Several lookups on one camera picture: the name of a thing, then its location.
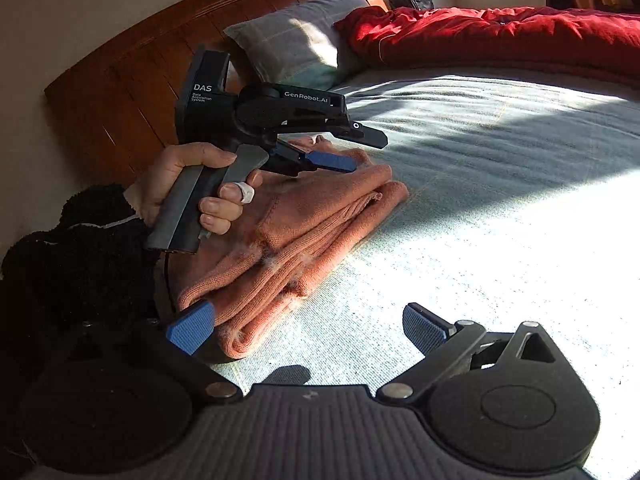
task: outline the black cable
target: black cable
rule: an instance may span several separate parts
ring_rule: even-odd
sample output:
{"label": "black cable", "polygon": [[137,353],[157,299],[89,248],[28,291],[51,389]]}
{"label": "black cable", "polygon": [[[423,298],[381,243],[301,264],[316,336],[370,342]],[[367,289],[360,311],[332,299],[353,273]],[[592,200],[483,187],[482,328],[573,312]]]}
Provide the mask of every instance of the black cable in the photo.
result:
{"label": "black cable", "polygon": [[164,284],[166,285],[166,293],[169,295],[169,303],[171,304],[171,312],[177,313],[174,303],[174,296],[171,294],[171,285],[169,285],[169,253],[164,254]]}

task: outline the bed sheet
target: bed sheet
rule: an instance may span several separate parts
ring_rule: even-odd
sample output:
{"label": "bed sheet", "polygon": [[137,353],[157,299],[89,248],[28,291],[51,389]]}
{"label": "bed sheet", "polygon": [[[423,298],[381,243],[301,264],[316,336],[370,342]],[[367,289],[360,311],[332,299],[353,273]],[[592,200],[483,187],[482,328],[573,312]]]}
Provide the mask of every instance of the bed sheet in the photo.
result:
{"label": "bed sheet", "polygon": [[638,94],[477,69],[370,71],[335,91],[354,120],[387,133],[387,148],[367,152],[410,198],[254,354],[216,370],[244,391],[283,367],[291,381],[308,370],[309,384],[375,392],[422,357],[402,332],[411,301],[493,331],[536,320],[598,403],[588,471],[630,478],[640,469]]}

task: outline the sweater sleeve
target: sweater sleeve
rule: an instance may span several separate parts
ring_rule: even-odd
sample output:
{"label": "sweater sleeve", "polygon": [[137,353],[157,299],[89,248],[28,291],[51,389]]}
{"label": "sweater sleeve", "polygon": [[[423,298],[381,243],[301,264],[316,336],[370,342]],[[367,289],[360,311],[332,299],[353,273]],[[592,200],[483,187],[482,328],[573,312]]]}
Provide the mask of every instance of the sweater sleeve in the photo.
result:
{"label": "sweater sleeve", "polygon": [[157,251],[117,185],[96,186],[68,200],[57,227],[24,237],[2,262],[4,280],[28,298],[34,330],[56,335],[83,322],[119,329],[154,316]]}

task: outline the red blanket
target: red blanket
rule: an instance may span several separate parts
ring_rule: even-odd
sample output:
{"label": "red blanket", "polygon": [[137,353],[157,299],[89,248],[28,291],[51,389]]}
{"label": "red blanket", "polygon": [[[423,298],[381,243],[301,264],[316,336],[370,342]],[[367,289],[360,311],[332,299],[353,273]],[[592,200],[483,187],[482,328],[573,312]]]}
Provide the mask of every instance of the red blanket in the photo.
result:
{"label": "red blanket", "polygon": [[374,66],[506,66],[640,87],[640,16],[630,14],[363,7],[335,28]]}

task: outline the headboard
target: headboard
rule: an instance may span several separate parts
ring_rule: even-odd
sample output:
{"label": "headboard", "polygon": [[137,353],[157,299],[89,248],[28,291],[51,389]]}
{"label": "headboard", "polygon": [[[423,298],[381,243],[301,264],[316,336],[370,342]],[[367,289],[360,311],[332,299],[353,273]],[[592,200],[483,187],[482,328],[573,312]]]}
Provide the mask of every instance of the headboard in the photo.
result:
{"label": "headboard", "polygon": [[[257,80],[244,52],[222,31],[306,0],[183,0],[125,30],[45,90],[57,131],[96,184],[135,180],[175,144],[174,105],[200,44],[231,54],[226,90]],[[382,0],[369,5],[385,7]]]}

